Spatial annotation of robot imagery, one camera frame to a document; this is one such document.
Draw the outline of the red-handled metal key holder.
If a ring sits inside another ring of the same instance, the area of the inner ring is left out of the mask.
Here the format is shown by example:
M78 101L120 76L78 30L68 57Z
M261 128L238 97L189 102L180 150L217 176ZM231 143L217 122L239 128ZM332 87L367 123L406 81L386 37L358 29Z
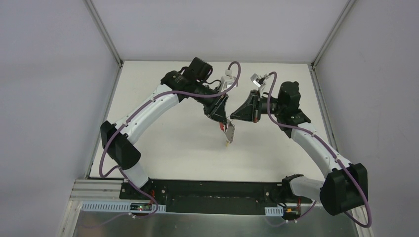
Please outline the red-handled metal key holder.
M232 123L232 121L227 120L226 125L219 123L219 127L226 136L226 142L229 142L231 144L233 142L235 133L235 126Z

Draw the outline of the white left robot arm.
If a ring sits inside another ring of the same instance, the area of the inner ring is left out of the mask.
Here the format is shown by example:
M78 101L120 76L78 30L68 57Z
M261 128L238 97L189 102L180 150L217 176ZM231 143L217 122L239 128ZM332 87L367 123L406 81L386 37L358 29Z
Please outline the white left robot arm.
M187 67L170 71L161 79L152 94L134 111L120 120L105 121L100 126L103 166L106 155L113 159L126 179L132 182L131 192L138 199L146 199L151 192L149 176L140 164L141 152L134 146L146 129L166 111L184 99L193 98L202 104L204 115L209 119L228 124L225 105L227 92L237 84L238 76L228 68L221 84L210 88L206 82L213 72L212 65L195 57Z

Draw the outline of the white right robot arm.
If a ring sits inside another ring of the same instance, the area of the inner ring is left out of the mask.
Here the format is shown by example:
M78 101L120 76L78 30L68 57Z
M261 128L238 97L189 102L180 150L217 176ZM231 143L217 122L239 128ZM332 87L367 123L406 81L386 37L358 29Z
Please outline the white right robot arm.
M235 120L258 122L267 114L291 138L300 145L315 162L324 179L309 179L296 174L283 179L281 198L293 202L306 197L318 201L330 215L346 213L364 206L371 217L368 203L368 173L361 164L353 164L327 144L319 135L310 119L299 108L301 94L298 82L281 84L278 97L261 96L257 90L250 92L243 105L231 114Z

